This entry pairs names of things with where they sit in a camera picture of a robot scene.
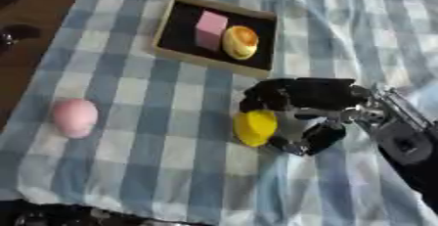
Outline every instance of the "bread roll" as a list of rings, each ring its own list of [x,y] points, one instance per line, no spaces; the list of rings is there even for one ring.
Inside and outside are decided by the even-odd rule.
[[[246,60],[257,51],[258,36],[246,26],[232,26],[222,37],[225,52],[237,60]]]

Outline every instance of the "pink block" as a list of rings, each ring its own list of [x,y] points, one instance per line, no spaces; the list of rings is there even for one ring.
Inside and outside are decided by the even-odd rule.
[[[208,11],[203,11],[197,22],[197,46],[218,51],[221,44],[221,35],[227,27],[228,19]]]

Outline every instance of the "yellow toy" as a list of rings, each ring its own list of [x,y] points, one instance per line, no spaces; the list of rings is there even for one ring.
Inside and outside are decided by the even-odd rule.
[[[278,123],[271,111],[237,113],[234,117],[236,136],[250,147],[265,145],[277,130]]]

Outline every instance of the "pink sphere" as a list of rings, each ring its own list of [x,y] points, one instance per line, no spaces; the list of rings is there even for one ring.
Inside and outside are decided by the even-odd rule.
[[[93,130],[98,120],[98,110],[90,101],[68,99],[53,107],[53,120],[68,138],[84,138]]]

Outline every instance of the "blue and white gingham cloth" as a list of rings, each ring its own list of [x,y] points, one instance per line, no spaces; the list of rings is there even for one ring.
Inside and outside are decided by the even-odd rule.
[[[231,116],[256,80],[157,57],[167,1],[76,0],[0,137],[1,199],[215,225],[437,223],[355,125],[315,158],[237,143]],[[417,93],[438,74],[438,0],[220,1],[277,13],[272,77]],[[64,98],[97,104],[91,136],[54,129]]]

